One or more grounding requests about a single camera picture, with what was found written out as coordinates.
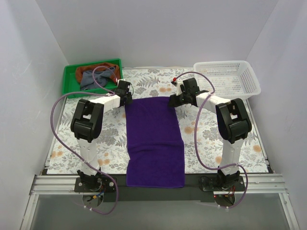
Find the purple towel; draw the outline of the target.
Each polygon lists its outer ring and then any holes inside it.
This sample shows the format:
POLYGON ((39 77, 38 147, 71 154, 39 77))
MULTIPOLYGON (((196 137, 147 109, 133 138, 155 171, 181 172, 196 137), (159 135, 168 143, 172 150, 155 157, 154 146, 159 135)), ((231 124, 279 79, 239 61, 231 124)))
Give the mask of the purple towel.
POLYGON ((181 188, 184 142, 169 97, 135 99, 125 106, 129 187, 181 188))

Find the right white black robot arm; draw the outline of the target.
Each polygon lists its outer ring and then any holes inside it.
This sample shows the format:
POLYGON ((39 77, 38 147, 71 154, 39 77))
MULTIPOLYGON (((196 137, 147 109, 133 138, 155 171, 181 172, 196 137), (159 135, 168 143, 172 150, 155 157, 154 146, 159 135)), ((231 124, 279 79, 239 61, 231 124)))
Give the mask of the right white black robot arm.
POLYGON ((221 189, 233 187, 239 181, 239 169, 243 168, 239 164, 243 141, 252 130, 243 101, 240 98, 230 100, 215 96, 215 91, 200 90, 195 78, 180 82, 177 82, 177 78, 173 78, 171 83, 176 86, 177 92, 170 96, 168 106, 179 107, 191 104, 199 108, 194 128, 196 156, 204 168, 217 171, 215 178, 208 180, 208 184, 221 189), (223 139, 222 160, 217 168, 206 166, 201 161, 198 151, 197 126, 203 108, 216 114, 218 131, 223 139))

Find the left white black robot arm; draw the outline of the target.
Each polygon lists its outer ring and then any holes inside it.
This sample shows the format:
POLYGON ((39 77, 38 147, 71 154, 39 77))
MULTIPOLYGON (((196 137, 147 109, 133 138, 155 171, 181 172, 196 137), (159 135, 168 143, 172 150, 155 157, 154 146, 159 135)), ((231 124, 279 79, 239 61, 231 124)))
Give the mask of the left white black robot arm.
POLYGON ((102 131, 104 113, 132 103, 131 83, 118 82, 114 94, 92 100, 80 99, 72 117, 71 131, 80 147, 81 169, 77 171, 82 185, 91 191, 103 188, 103 179, 98 163, 96 139, 102 131))

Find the orange brown towel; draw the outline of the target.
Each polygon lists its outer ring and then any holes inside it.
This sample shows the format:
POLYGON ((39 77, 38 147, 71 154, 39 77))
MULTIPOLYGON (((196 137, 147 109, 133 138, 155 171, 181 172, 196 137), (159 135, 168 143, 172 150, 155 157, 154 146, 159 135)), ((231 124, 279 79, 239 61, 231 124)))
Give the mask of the orange brown towel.
POLYGON ((109 62, 81 66, 75 71, 75 78, 77 82, 80 83, 81 87, 94 84, 94 79, 92 77, 94 69, 94 78, 103 87, 106 86, 109 81, 117 83, 117 80, 121 77, 119 66, 109 62))

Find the grey blue towel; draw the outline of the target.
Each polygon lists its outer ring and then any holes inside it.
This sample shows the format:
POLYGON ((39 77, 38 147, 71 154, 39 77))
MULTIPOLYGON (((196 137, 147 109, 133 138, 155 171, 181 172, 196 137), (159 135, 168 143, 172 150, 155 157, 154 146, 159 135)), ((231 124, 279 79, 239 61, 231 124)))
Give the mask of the grey blue towel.
POLYGON ((92 70, 86 70, 82 74, 80 90, 91 90, 105 87, 114 77, 115 67, 106 70, 96 70, 93 74, 92 70))

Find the white plastic basket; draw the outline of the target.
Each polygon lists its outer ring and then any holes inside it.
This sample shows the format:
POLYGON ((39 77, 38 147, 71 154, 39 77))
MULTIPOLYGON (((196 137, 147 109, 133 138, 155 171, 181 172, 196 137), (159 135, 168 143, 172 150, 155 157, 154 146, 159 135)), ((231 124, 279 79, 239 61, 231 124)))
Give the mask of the white plastic basket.
POLYGON ((261 93, 261 88, 256 74, 251 65, 243 60, 197 62, 194 64, 195 72, 208 78, 194 74, 198 86, 202 90, 212 90, 215 95, 226 98, 240 98, 246 100, 251 96, 261 93))

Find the green plastic tray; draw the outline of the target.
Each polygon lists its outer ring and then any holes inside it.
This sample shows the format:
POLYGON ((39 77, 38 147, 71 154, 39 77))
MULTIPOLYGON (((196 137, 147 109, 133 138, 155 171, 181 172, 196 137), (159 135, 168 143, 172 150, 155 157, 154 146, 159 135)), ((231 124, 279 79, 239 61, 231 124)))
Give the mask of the green plastic tray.
MULTIPOLYGON (((64 68, 64 72, 63 72, 62 94, 66 94, 66 93, 69 93, 69 92, 79 92, 79 91, 81 91, 79 80, 77 80, 76 77, 75 77, 75 72, 76 72, 77 68, 85 67, 85 66, 98 65, 98 64, 101 64, 101 63, 104 63, 104 62, 117 65, 119 67, 118 74, 117 74, 118 78, 119 79, 123 78, 122 63, 121 63, 120 58, 103 60, 103 61, 98 61, 98 62, 88 62, 88 63, 82 63, 82 64, 68 65, 64 68)), ((106 88, 108 90, 114 90, 114 89, 116 89, 116 87, 117 87, 117 84, 115 84, 112 80, 109 80, 107 85, 104 86, 104 88, 106 88)), ((101 88, 92 89, 92 90, 85 90, 85 91, 82 91, 82 92, 91 92, 91 93, 98 93, 98 94, 107 93, 107 91, 105 91, 101 88)), ((85 95, 74 94, 74 95, 68 96, 68 98, 78 98, 78 97, 83 97, 83 96, 85 96, 85 95)))

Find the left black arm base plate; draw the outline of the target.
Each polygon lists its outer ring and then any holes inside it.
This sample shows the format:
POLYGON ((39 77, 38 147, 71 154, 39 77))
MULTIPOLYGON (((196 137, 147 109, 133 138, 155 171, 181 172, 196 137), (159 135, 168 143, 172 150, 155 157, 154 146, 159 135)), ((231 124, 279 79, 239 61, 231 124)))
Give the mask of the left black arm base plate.
POLYGON ((74 192, 77 193, 113 193, 116 191, 115 183, 108 177, 101 177, 97 179, 97 183, 94 187, 90 188, 85 182, 78 177, 75 181, 74 192))

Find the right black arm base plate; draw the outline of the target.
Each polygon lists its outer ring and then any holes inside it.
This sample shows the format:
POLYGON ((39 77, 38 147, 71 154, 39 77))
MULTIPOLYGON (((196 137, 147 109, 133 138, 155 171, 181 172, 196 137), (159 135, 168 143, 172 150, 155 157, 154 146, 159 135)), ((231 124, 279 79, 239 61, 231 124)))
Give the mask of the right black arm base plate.
POLYGON ((240 176, 237 181, 223 182, 216 175, 205 175, 199 179, 200 189, 204 192, 230 192, 235 191, 243 192, 245 190, 245 183, 243 177, 240 176))

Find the aluminium frame rail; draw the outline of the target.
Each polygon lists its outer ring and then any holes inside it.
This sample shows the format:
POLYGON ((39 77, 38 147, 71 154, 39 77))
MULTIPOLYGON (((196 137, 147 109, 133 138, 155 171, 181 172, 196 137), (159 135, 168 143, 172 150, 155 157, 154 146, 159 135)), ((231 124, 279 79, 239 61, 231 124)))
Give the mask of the aluminium frame rail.
POLYGON ((219 207, 222 191, 206 190, 204 174, 187 174, 181 189, 126 187, 118 175, 119 202, 104 195, 98 211, 83 206, 77 175, 36 176, 21 224, 23 230, 297 230, 299 225, 282 175, 249 174, 236 188, 238 205, 219 207))

